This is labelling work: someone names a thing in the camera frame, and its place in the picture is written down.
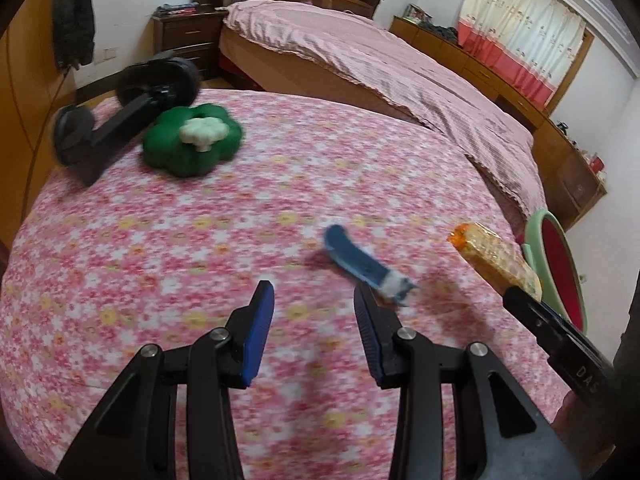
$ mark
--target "plastic wrapper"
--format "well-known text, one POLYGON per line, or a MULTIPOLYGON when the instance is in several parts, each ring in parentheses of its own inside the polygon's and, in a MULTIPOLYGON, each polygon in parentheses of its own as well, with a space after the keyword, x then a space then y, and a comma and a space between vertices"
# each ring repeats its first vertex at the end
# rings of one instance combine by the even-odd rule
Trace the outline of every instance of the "plastic wrapper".
POLYGON ((515 285, 536 301, 542 298, 540 280, 520 251, 482 224, 460 224, 447 240, 501 296, 515 285))

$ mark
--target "metal screw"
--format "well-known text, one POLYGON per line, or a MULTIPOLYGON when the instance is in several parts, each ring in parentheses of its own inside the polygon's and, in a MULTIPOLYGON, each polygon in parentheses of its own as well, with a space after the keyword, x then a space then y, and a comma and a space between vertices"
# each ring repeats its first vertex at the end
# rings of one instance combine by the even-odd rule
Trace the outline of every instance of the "metal screw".
POLYGON ((469 349, 473 355, 477 355, 478 357, 484 357, 489 353, 489 349, 482 343, 472 343, 469 349))
POLYGON ((226 341, 227 339, 229 339, 229 336, 229 330, 227 330, 223 326, 214 328, 211 332, 209 332, 209 337, 212 338, 213 341, 226 341))
POLYGON ((142 357, 154 357, 156 354, 158 354, 158 345, 154 345, 154 344, 149 344, 149 345, 144 345, 141 349, 140 349, 140 355, 142 355, 142 357))
POLYGON ((415 330, 413 328, 409 328, 407 326, 401 326, 398 329, 398 337, 400 339, 404 339, 406 341, 411 341, 411 339, 415 339, 415 330))

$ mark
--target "wooden wardrobe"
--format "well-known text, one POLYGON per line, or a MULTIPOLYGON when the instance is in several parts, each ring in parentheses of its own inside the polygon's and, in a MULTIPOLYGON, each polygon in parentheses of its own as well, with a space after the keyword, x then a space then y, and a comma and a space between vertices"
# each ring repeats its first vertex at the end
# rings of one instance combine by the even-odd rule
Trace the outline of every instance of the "wooden wardrobe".
POLYGON ((52 0, 25 0, 0 38, 0 274, 54 165, 50 118, 75 91, 54 60, 52 0))

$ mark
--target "folded clothes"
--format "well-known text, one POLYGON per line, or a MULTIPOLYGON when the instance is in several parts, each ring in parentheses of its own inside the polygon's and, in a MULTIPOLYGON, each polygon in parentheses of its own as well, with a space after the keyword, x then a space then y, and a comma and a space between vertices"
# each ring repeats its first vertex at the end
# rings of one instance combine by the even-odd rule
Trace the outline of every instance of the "folded clothes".
POLYGON ((189 4, 177 4, 177 5, 169 5, 162 4, 161 6, 156 8, 154 12, 154 16, 170 16, 172 14, 188 14, 190 12, 195 12, 198 8, 197 2, 191 2, 189 4))
POLYGON ((422 22, 419 27, 440 36, 449 43, 458 44, 458 30, 455 27, 441 27, 430 22, 422 22))

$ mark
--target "pink bedsheet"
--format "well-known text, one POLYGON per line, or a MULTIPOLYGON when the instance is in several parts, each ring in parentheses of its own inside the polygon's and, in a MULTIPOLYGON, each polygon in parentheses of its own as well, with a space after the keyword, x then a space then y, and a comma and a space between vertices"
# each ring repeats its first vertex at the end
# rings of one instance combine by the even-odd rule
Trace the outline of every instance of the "pink bedsheet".
MULTIPOLYGON (((451 346, 482 340, 553 417, 567 391, 534 338, 446 242, 463 220, 510 228, 462 151, 445 137, 357 108, 265 92, 204 90, 246 129, 236 158, 203 178, 146 167, 131 146, 91 188, 64 171, 46 184, 14 243, 0 300, 0 392, 18 443, 54 469, 105 389, 145 343, 195 341, 276 290, 262 367, 231 392, 249 480, 382 480, 398 391, 367 370, 353 284, 322 250, 347 227, 407 273, 422 297, 404 324, 451 346)), ((95 110, 98 123, 118 110, 95 110)), ((184 396, 178 477, 187 478, 184 396)), ((445 402, 446 478, 453 428, 445 402)))
POLYGON ((546 207, 531 134, 470 83, 375 22, 296 2, 249 0, 231 5, 225 23, 249 41, 377 92, 443 133, 515 200, 524 218, 546 207))

